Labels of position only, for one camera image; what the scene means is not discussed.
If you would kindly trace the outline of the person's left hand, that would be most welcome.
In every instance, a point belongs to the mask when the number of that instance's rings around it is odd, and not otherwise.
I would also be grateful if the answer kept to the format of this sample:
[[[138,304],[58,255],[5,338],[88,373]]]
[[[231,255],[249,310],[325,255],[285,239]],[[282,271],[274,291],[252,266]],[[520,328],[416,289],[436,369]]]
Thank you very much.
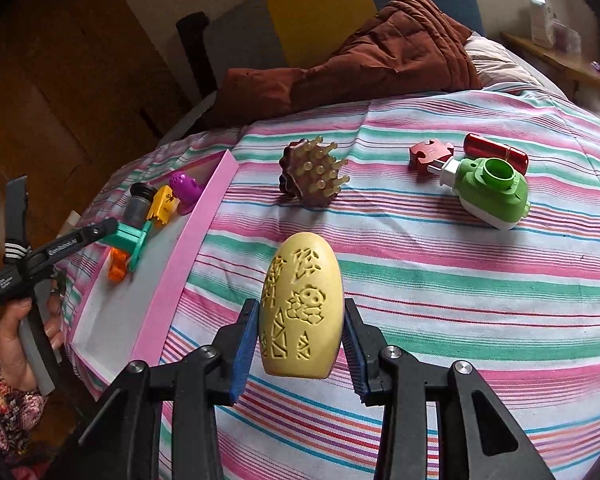
[[[44,330],[52,348],[58,350],[64,344],[64,334],[60,329],[61,296],[52,292],[47,300],[50,318]],[[6,304],[0,322],[0,361],[1,374],[10,388],[20,391],[33,391],[38,388],[32,367],[23,351],[18,335],[19,325],[32,308],[30,299],[15,300]]]

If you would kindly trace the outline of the floral sleeve forearm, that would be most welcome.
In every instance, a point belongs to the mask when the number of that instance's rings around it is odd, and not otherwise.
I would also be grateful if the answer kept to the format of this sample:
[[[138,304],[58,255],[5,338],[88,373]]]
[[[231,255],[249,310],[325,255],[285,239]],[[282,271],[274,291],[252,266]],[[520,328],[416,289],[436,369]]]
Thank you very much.
[[[26,455],[31,431],[40,421],[46,404],[38,388],[12,388],[2,375],[0,360],[0,457],[15,465]]]

